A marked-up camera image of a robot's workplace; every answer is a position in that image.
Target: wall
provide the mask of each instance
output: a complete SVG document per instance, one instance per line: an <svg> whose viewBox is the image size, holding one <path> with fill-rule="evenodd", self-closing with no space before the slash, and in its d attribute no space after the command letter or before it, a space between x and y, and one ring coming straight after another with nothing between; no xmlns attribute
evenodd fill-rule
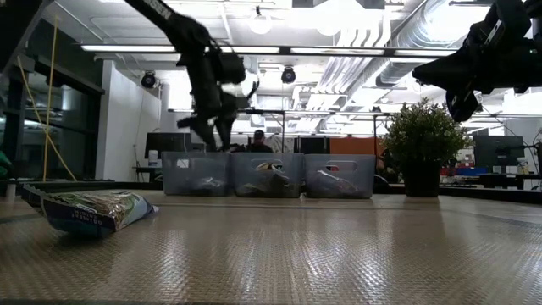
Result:
<svg viewBox="0 0 542 305"><path fill-rule="evenodd" d="M136 160L142 166L147 132L160 126L160 100L117 71L112 61L103 63L97 145L97 179L133 181Z"/></svg>

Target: orange panel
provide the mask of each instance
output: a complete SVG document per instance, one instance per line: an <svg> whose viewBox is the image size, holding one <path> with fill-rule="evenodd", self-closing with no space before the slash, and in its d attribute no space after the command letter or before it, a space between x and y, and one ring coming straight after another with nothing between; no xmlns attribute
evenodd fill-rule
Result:
<svg viewBox="0 0 542 305"><path fill-rule="evenodd" d="M330 153L332 154L374 154L374 138L331 138L329 141ZM380 155L384 151L379 138L377 138L377 152Z"/></svg>

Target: textured table surface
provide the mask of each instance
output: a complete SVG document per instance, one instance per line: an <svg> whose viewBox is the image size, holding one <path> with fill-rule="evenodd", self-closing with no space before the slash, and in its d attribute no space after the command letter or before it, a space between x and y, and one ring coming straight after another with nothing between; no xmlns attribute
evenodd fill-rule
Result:
<svg viewBox="0 0 542 305"><path fill-rule="evenodd" d="M542 208L165 197L89 241L0 202L0 304L542 303Z"/></svg>

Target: black robotic arm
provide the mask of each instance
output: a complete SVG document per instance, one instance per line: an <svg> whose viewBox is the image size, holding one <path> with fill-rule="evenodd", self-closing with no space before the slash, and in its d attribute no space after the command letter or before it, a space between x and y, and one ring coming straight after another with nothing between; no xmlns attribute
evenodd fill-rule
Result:
<svg viewBox="0 0 542 305"><path fill-rule="evenodd" d="M125 0L164 32L175 50L181 53L177 65L186 66L190 78L191 94L196 102L196 114L178 122L179 128L190 127L216 151L213 126L207 122L216 118L228 124L217 125L223 148L230 147L231 126L237 108L232 108L229 94L220 84L239 84L245 80L245 67L235 53L223 53L207 28L194 19L177 14L162 0Z"/></svg>
<svg viewBox="0 0 542 305"><path fill-rule="evenodd" d="M514 88L523 93L542 86L541 8L541 0L495 0L457 52L418 66L412 76L446 90L446 105L457 122L469 119L479 107L474 91ZM534 39L525 38L530 19Z"/></svg>

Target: clear plastic bin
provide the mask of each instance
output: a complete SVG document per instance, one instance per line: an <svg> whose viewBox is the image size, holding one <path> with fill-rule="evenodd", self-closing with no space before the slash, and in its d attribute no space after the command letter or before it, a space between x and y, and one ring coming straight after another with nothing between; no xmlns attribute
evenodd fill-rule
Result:
<svg viewBox="0 0 542 305"><path fill-rule="evenodd" d="M370 198L375 162L373 155L305 155L307 196Z"/></svg>
<svg viewBox="0 0 542 305"><path fill-rule="evenodd" d="M227 196L230 155L222 152L162 152L163 192L181 196Z"/></svg>
<svg viewBox="0 0 542 305"><path fill-rule="evenodd" d="M303 180L302 153L236 152L231 154L238 197L298 198Z"/></svg>

